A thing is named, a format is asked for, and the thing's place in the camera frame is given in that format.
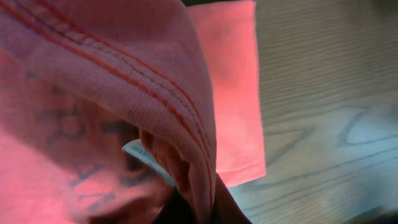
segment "red stitching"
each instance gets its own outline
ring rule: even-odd
[[[101,40],[100,38],[98,38],[97,36],[95,36],[95,35],[93,35],[93,34],[91,34],[91,33],[89,33],[89,32],[86,32],[84,29],[80,28],[76,23],[74,23],[73,21],[71,21],[68,17],[64,16],[61,12],[59,12],[55,7],[53,7],[53,6],[52,6],[51,4],[49,4],[47,1],[36,0],[36,2],[38,2],[39,4],[41,4],[41,5],[43,5],[44,7],[46,7],[50,12],[54,13],[61,21],[67,23],[69,26],[71,26],[72,28],[76,29],[78,32],[80,32],[80,33],[82,33],[82,34],[84,34],[84,35],[86,35],[86,36],[88,36],[88,37],[90,37],[90,38],[96,40],[97,42],[100,42],[100,43],[104,44],[105,46],[107,46],[107,47],[109,47],[109,48],[111,48],[111,49],[113,49],[113,50],[115,50],[115,51],[117,51],[117,52],[119,52],[119,53],[121,53],[121,54],[124,54],[125,56],[128,56],[128,57],[133,58],[135,61],[137,61],[137,62],[140,63],[141,65],[145,66],[146,68],[148,68],[149,70],[151,70],[152,72],[154,72],[155,74],[157,74],[158,76],[160,76],[161,78],[163,78],[163,79],[169,81],[175,88],[177,88],[179,91],[181,91],[181,93],[182,93],[182,94],[186,97],[186,99],[190,102],[192,108],[194,109],[194,111],[196,112],[196,114],[197,114],[197,116],[198,116],[199,122],[200,122],[200,124],[201,124],[203,130],[205,130],[205,126],[203,125],[203,121],[201,120],[201,118],[200,118],[200,116],[199,116],[199,112],[198,112],[198,110],[197,110],[195,104],[193,103],[193,101],[191,100],[191,98],[188,96],[188,94],[185,92],[185,90],[184,90],[182,87],[180,87],[177,83],[175,83],[173,80],[169,79],[169,78],[168,78],[166,75],[164,75],[163,73],[160,73],[160,72],[157,71],[156,69],[152,68],[150,65],[148,65],[148,64],[145,63],[145,62],[143,62],[141,59],[139,59],[138,57],[134,56],[133,54],[130,54],[129,52],[127,52],[127,51],[125,51],[125,50],[123,50],[123,49],[120,49],[119,47],[114,46],[114,45],[110,44],[109,42],[107,42],[107,41],[105,41],[105,40]],[[139,72],[141,75],[143,75],[143,76],[149,78],[148,76],[144,75],[144,74],[143,74],[141,71],[139,71],[138,69],[136,69],[136,71]],[[164,86],[160,85],[159,83],[156,83],[156,84],[158,84],[159,86],[161,86],[163,89],[167,90],[169,93],[172,93],[169,89],[166,89]],[[209,137],[208,137],[206,131],[204,131],[204,133],[205,133],[205,139],[206,139],[206,141],[207,141],[207,144],[208,144],[209,147],[210,147]]]
[[[61,32],[61,31],[57,30],[56,28],[54,28],[54,27],[50,26],[49,24],[47,24],[43,19],[41,19],[39,16],[37,16],[37,15],[34,14],[33,12],[29,11],[28,8],[26,8],[25,6],[23,6],[21,3],[17,2],[17,4],[18,4],[23,10],[25,10],[26,13],[28,13],[29,15],[35,17],[36,20],[38,20],[38,21],[39,21],[40,23],[42,23],[45,27],[49,28],[49,29],[52,30],[53,32],[56,32],[58,35],[61,35],[62,37],[68,39],[69,41],[71,41],[71,42],[73,42],[73,43],[75,43],[75,44],[83,45],[82,43],[80,43],[80,42],[78,42],[78,41],[76,41],[76,40],[70,38],[69,36],[67,36],[67,35],[64,34],[63,32]],[[158,86],[160,86],[161,88],[163,88],[164,90],[166,90],[167,92],[169,92],[172,96],[176,97],[176,99],[181,103],[181,105],[189,112],[190,116],[191,116],[191,117],[193,118],[193,120],[194,120],[193,122],[194,122],[194,124],[195,124],[195,126],[196,126],[198,132],[201,134],[200,128],[198,127],[198,124],[195,122],[194,115],[192,114],[192,111],[189,110],[189,109],[187,108],[187,106],[182,102],[182,100],[181,100],[177,95],[175,95],[173,92],[171,92],[171,91],[170,91],[169,89],[167,89],[166,87],[162,86],[160,83],[156,82],[152,77],[146,75],[146,74],[143,73],[142,71],[140,71],[140,70],[138,70],[137,68],[135,68],[135,67],[134,67],[132,64],[130,64],[125,58],[119,57],[118,55],[115,55],[115,54],[113,54],[112,52],[108,52],[108,51],[106,51],[105,49],[101,49],[101,48],[96,47],[96,46],[88,46],[88,47],[92,47],[92,48],[94,48],[94,49],[101,50],[101,51],[103,51],[103,52],[105,52],[105,53],[107,53],[107,54],[110,54],[110,55],[112,55],[112,56],[114,56],[114,57],[116,57],[116,58],[122,60],[124,63],[126,63],[127,65],[129,65],[129,66],[130,66],[133,70],[135,70],[137,73],[139,73],[140,75],[142,75],[142,76],[148,78],[150,81],[156,83]]]
[[[72,53],[74,53],[76,55],[79,55],[80,57],[85,58],[85,59],[97,64],[97,66],[102,67],[103,69],[107,70],[109,73],[112,73],[113,75],[115,75],[116,77],[124,80],[128,84],[137,86],[138,88],[140,88],[142,91],[146,92],[151,97],[159,100],[167,109],[169,109],[169,111],[178,119],[179,123],[188,131],[188,133],[191,135],[191,137],[193,138],[193,140],[196,142],[196,144],[201,149],[201,152],[203,153],[204,149],[202,147],[200,147],[201,144],[200,144],[199,140],[192,133],[192,131],[189,128],[189,125],[184,120],[183,116],[180,115],[178,113],[178,111],[173,107],[173,105],[171,105],[161,95],[159,95],[155,91],[151,90],[147,86],[139,83],[137,80],[127,76],[123,72],[120,72],[119,70],[117,70],[117,69],[115,69],[113,67],[110,67],[108,64],[104,63],[100,59],[98,59],[98,58],[96,58],[96,57],[94,57],[92,55],[89,55],[88,53],[83,52],[83,51],[81,51],[79,49],[76,49],[76,48],[74,48],[74,47],[72,47],[72,46],[70,46],[70,45],[68,45],[66,43],[63,43],[63,42],[57,40],[56,38],[52,37],[50,34],[46,33],[46,31],[44,31],[40,27],[35,26],[31,21],[28,21],[23,15],[19,14],[17,11],[14,11],[11,7],[9,7],[3,1],[0,1],[0,6],[3,7],[8,13],[13,15],[21,23],[23,23],[28,29],[34,30],[37,34],[39,34],[42,37],[46,38],[48,41],[53,42],[54,44],[57,44],[57,45],[63,47],[64,49],[67,49],[70,52],[72,52]],[[210,167],[209,167],[209,161],[206,158],[206,156],[205,156],[205,163],[206,163],[206,168],[207,168],[207,171],[208,171],[208,176],[209,176],[209,181],[210,181],[210,208],[211,208],[212,207],[211,201],[212,201],[212,198],[213,198],[212,188],[211,187],[213,186],[213,184],[212,184],[212,180],[211,180],[212,174],[211,174]]]

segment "double stitching line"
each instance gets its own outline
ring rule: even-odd
[[[203,125],[203,121],[201,120],[200,116],[199,116],[199,112],[197,107],[195,106],[195,104],[193,103],[192,99],[188,96],[187,92],[180,87],[175,81],[173,81],[172,79],[170,79],[167,75],[157,71],[156,69],[152,68],[150,65],[148,65],[147,63],[143,62],[141,59],[139,59],[138,57],[134,56],[133,54],[130,54],[129,52],[110,44],[109,42],[105,41],[105,40],[101,40],[99,37],[85,31],[84,29],[80,28],[75,22],[71,21],[68,17],[64,16],[61,12],[59,12],[55,7],[53,7],[51,4],[49,4],[47,1],[44,0],[35,0],[36,2],[39,3],[39,5],[42,5],[43,7],[45,7],[47,10],[49,10],[50,12],[52,12],[55,16],[58,17],[58,19],[60,19],[62,22],[68,24],[70,27],[74,28],[76,31],[80,32],[81,34],[86,35],[89,38],[92,38],[93,40],[104,44],[105,46],[115,50],[117,53],[123,54],[125,56],[128,56],[130,58],[133,58],[136,62],[140,63],[141,65],[145,66],[146,68],[148,68],[150,71],[154,72],[156,75],[158,75],[159,77],[163,78],[164,80],[167,80],[170,84],[172,84],[177,90],[179,90],[184,97],[189,101],[189,103],[191,104],[193,110],[196,112],[197,117],[199,119],[199,122],[201,124],[201,127],[203,128],[203,130],[205,130],[205,126]],[[56,31],[58,34],[62,35],[63,37],[66,37],[66,35],[62,32]],[[97,48],[98,50],[102,50],[104,52],[106,52],[104,49],[101,48]],[[110,52],[106,52],[107,54],[111,54],[114,57],[117,57],[119,59],[121,59],[124,63],[130,65],[131,68],[135,69],[139,74],[145,76],[146,78],[150,79],[152,82],[158,84],[160,87],[162,87],[163,89],[165,89],[166,91],[168,91],[170,94],[172,94],[173,96],[176,97],[176,99],[185,107],[185,109],[187,109],[187,111],[190,113],[191,117],[193,118],[194,116],[192,115],[191,110],[188,110],[187,106],[185,104],[182,103],[181,99],[174,95],[168,88],[162,86],[160,83],[157,83],[155,80],[151,79],[151,77],[149,77],[148,75],[145,75],[144,73],[142,73],[140,70],[138,70],[137,68],[134,68],[133,65],[131,65],[130,63],[128,63],[124,58],[122,57],[118,57],[116,55],[113,55]],[[207,141],[208,146],[210,147],[210,141],[209,141],[209,137],[206,133],[206,131],[204,131],[204,135],[205,135],[205,139]]]
[[[47,39],[50,42],[53,42],[56,45],[59,45],[61,47],[63,47],[66,50],[69,50],[70,52],[79,55],[82,58],[85,58],[93,63],[95,63],[97,66],[107,70],[109,73],[113,74],[114,76],[124,80],[125,82],[127,82],[130,85],[134,85],[138,88],[140,88],[142,91],[144,91],[145,93],[147,93],[148,95],[152,96],[153,98],[159,100],[159,102],[161,102],[179,121],[179,123],[188,131],[188,133],[191,135],[191,137],[193,138],[193,140],[196,142],[196,144],[199,146],[199,148],[201,149],[202,154],[205,155],[204,148],[201,147],[201,144],[199,142],[199,140],[196,138],[196,136],[194,135],[194,133],[192,132],[192,130],[189,128],[188,123],[184,120],[183,116],[178,113],[178,111],[173,107],[173,105],[171,105],[163,96],[161,96],[160,94],[156,93],[155,91],[151,90],[150,88],[148,88],[147,86],[143,85],[142,83],[139,83],[137,80],[129,77],[128,75],[126,75],[123,72],[120,72],[119,70],[109,66],[107,63],[104,63],[103,61],[101,61],[100,59],[82,51],[79,49],[76,49],[74,47],[72,47],[71,45],[68,45],[60,40],[57,40],[56,38],[54,38],[53,36],[51,36],[50,34],[46,33],[46,31],[44,31],[43,29],[41,29],[38,26],[35,26],[31,21],[27,20],[22,14],[19,14],[17,11],[13,10],[13,8],[11,8],[10,6],[8,6],[4,1],[0,1],[0,6],[2,8],[4,8],[9,14],[11,14],[12,16],[14,16],[18,21],[20,21],[21,23],[23,23],[28,29],[32,29],[34,32],[36,32],[37,34],[41,35],[42,37],[44,37],[45,39]],[[211,186],[212,181],[212,175],[211,175],[211,170],[209,167],[209,160],[206,158],[205,156],[205,163],[206,163],[206,168],[208,171],[208,176],[209,176],[209,181],[210,181],[210,208],[212,207],[211,205],[211,201],[213,198],[213,193],[212,193],[212,189]]]

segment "table surface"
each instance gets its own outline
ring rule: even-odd
[[[267,175],[230,189],[254,223],[398,208],[398,1],[259,0]]]

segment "wooden table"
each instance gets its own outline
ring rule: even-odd
[[[254,223],[398,208],[398,1],[260,0],[267,175],[233,187]]]

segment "pink fabric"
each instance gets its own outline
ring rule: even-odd
[[[255,5],[235,1],[189,7],[213,84],[216,171],[227,186],[266,174]]]

